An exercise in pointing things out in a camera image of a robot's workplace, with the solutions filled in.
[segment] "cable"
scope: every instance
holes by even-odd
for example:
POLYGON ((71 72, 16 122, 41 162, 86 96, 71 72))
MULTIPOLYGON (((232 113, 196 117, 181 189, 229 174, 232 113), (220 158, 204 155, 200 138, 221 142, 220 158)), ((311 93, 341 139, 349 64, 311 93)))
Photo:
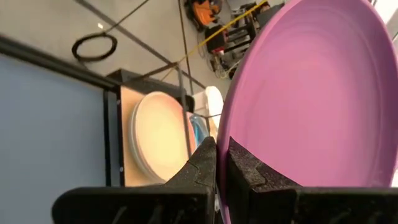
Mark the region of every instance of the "cable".
POLYGON ((239 65, 239 63, 241 63, 241 60, 242 59, 239 59, 237 62, 235 62, 235 64, 233 64, 231 66, 231 68, 229 68, 225 73, 228 75, 232 71, 232 69, 234 69, 235 67, 237 67, 239 65))
MULTIPOLYGON (((200 41, 199 41, 200 34, 201 34, 200 32, 198 32, 198 34, 197 34, 197 44, 200 44, 200 41)), ((213 66, 211 66, 211 62, 210 62, 211 59, 207 52, 207 49, 204 49, 204 46, 200 47, 198 49, 198 54, 203 60, 206 61, 206 65, 207 65, 207 68, 209 69, 209 71, 214 72, 213 66)))
MULTIPOLYGON (((215 33, 211 34, 209 37, 207 37, 204 41, 202 41, 200 44, 196 45, 191 51, 189 51, 189 53, 187 53, 186 55, 184 55, 184 57, 182 57, 177 63, 181 63, 183 60, 185 60, 187 57, 191 56, 193 53, 195 53, 195 51, 197 51, 200 47, 204 46, 209 40, 211 40, 213 37, 215 37, 216 35, 218 35, 220 32, 223 32, 225 29, 227 29, 228 27, 230 27, 231 25, 233 25, 235 22, 237 22, 238 20, 242 19, 243 17, 249 15, 250 13, 252 13, 252 11, 256 10, 257 8, 261 7, 264 3, 266 3, 267 0, 263 0, 262 2, 260 2, 258 5, 252 7, 251 9, 247 10, 244 14, 241 14, 240 16, 238 16, 237 18, 233 19, 232 21, 230 21, 229 23, 227 23, 225 26, 223 26, 223 28, 219 29, 218 31, 216 31, 215 33)), ((171 68, 169 70, 169 72, 161 79, 164 80, 168 75, 171 74, 171 72, 173 71, 173 69, 175 68, 171 68)))
POLYGON ((115 25, 111 26, 109 29, 106 29, 103 32, 97 32, 97 33, 93 33, 93 34, 88 34, 88 35, 78 39, 72 46, 72 54, 73 54, 74 58, 77 59, 79 61, 79 63, 81 63, 85 67, 83 62, 98 62, 100 60, 104 60, 107 57, 111 56, 116 51, 116 47, 118 46, 118 40, 114 36, 108 34, 108 32, 110 32, 115 27, 120 25, 120 23, 125 21, 129 16, 131 16, 133 13, 135 13, 138 9, 140 9, 148 1, 149 0, 145 0, 144 2, 142 2, 140 5, 138 5, 135 9, 133 9, 131 12, 129 12, 127 15, 125 15, 121 20, 119 20, 119 22, 117 22, 115 25), (111 42, 112 42, 112 46, 111 46, 110 50, 107 51, 103 55, 94 56, 94 57, 86 57, 86 56, 81 56, 81 55, 78 54, 77 51, 78 51, 78 49, 79 49, 81 44, 83 44, 85 41, 96 39, 96 38, 110 39, 111 42))

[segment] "black wire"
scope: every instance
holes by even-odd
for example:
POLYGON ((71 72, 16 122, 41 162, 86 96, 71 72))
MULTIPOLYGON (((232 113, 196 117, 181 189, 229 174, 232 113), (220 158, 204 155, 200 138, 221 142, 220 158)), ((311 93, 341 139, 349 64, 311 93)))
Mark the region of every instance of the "black wire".
POLYGON ((129 12, 127 15, 125 15, 119 22, 117 22, 115 25, 111 26, 109 29, 106 29, 103 32, 97 32, 93 34, 88 34, 80 39, 78 39, 72 46, 72 54, 75 59, 77 59, 81 64, 82 62, 99 62, 101 60, 106 59, 107 57, 111 56, 115 51, 116 47, 118 46, 118 40, 108 34, 111 30, 113 30, 115 27, 120 25, 123 21, 125 21, 129 16, 131 16, 133 13, 135 13, 139 8, 141 8, 144 4, 146 4, 149 0, 145 0, 142 2, 139 6, 137 6, 135 9, 133 9, 131 12, 129 12), (99 55, 99 56, 94 56, 94 57, 86 57, 86 56, 81 56, 78 54, 78 48, 80 47, 81 44, 83 44, 87 40, 92 40, 96 38, 106 38, 110 39, 112 42, 112 46, 109 51, 107 51, 105 54, 99 55))

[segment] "metal rod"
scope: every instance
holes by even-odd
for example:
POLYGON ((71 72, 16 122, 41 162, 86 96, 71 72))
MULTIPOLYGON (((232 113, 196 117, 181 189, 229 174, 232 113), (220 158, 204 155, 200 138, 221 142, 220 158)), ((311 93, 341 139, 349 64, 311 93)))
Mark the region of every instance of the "metal rod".
POLYGON ((187 150, 188 150, 188 157, 191 157, 191 144, 189 140, 189 132, 188 132, 188 119, 187 119, 187 102, 185 101, 185 93, 182 83, 182 74, 180 65, 177 64, 177 71, 178 71, 178 82, 180 83, 180 94, 181 94, 181 101, 182 101, 182 118, 184 120, 184 132, 185 132, 185 141, 187 142, 187 150))
POLYGON ((229 30, 227 35, 230 36, 230 35, 237 34, 238 32, 240 32, 242 30, 246 30, 247 28, 248 28, 248 25, 245 25, 245 26, 241 26, 241 27, 229 30))
POLYGON ((118 116, 118 147, 119 147, 119 176, 120 186, 125 186, 124 179, 124 153, 123 153, 123 124, 122 124, 122 103, 121 103, 121 86, 116 91, 116 107, 118 116))
POLYGON ((207 131, 209 132, 209 136, 210 136, 210 122, 209 122, 209 118, 205 118, 205 120, 206 120, 207 131))
POLYGON ((109 105, 108 105, 109 92, 103 91, 103 104, 104 104, 104 144, 105 144, 105 184, 110 187, 111 182, 111 146, 109 143, 109 105))
MULTIPOLYGON (((181 21, 182 39, 183 39, 183 42, 184 42, 184 52, 185 52, 185 55, 187 55, 187 54, 188 54, 187 39, 185 38, 184 22, 183 22, 183 20, 182 20, 181 2, 180 2, 180 0, 177 0, 177 1, 178 1, 178 9, 179 9, 179 11, 180 11, 180 21, 181 21)), ((190 88, 191 88, 191 95, 193 95, 192 76, 191 76, 191 68, 190 68, 190 66, 189 66, 189 57, 187 57, 185 60, 187 61, 188 76, 189 76, 189 86, 190 86, 190 88)))
POLYGON ((243 38, 245 36, 249 35, 247 32, 245 32, 242 35, 236 35, 236 36, 232 36, 231 38, 228 37, 228 43, 234 42, 235 40, 239 40, 240 38, 243 38))
POLYGON ((172 67, 175 67, 175 66, 177 66, 177 63, 176 63, 176 62, 173 62, 173 63, 170 63, 170 64, 165 65, 165 66, 163 66, 163 67, 156 68, 155 70, 150 71, 150 72, 146 73, 146 74, 143 75, 143 76, 131 78, 130 80, 142 80, 142 79, 145 79, 145 78, 147 78, 147 77, 150 77, 151 75, 158 74, 158 73, 160 73, 160 72, 163 72, 164 70, 167 70, 167 69, 172 68, 172 67))
POLYGON ((211 115, 211 116, 203 116, 203 115, 197 114, 197 113, 195 113, 195 112, 193 112, 192 114, 197 115, 197 116, 199 116, 199 117, 201 117, 201 118, 212 118, 212 117, 220 116, 220 115, 221 115, 221 114, 216 114, 216 115, 211 115))
POLYGON ((235 46, 232 46, 232 47, 229 47, 229 48, 225 49, 225 50, 224 50, 224 53, 230 52, 230 51, 232 51, 232 50, 235 50, 235 49, 237 49, 237 48, 243 47, 243 46, 245 46, 246 44, 250 44, 250 43, 251 43, 251 40, 248 40, 248 41, 245 41, 245 42, 241 42, 240 44, 236 44, 235 46))

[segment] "orange machine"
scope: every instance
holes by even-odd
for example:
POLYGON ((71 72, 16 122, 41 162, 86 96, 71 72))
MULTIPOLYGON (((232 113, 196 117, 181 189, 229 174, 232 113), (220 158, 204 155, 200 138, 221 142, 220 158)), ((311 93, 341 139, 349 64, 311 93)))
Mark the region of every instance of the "orange machine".
POLYGON ((186 0, 185 11, 199 31, 203 31, 208 24, 217 23, 216 15, 221 11, 222 0, 186 0))

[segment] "pink plate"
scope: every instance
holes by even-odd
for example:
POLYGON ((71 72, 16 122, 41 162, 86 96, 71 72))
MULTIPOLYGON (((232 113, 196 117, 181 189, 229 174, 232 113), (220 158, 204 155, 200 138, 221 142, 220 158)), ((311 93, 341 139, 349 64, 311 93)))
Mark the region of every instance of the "pink plate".
POLYGON ((372 6, 293 0, 256 37, 226 97, 221 196, 230 136, 300 185, 388 187, 397 128, 396 58, 372 6))

